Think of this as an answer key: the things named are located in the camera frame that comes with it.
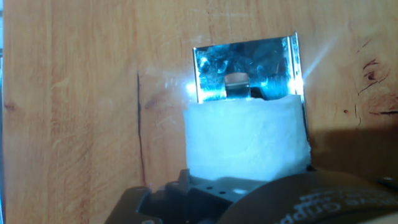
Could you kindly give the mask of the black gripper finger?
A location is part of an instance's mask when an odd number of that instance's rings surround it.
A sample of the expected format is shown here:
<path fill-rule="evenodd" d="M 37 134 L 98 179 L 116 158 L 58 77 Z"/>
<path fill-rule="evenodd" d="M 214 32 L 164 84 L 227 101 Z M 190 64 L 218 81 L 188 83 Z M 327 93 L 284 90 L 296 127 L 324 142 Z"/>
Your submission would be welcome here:
<path fill-rule="evenodd" d="M 222 177 L 206 180 L 188 169 L 159 190 L 132 187 L 124 191 L 105 224 L 216 223 L 230 206 L 266 181 Z"/>

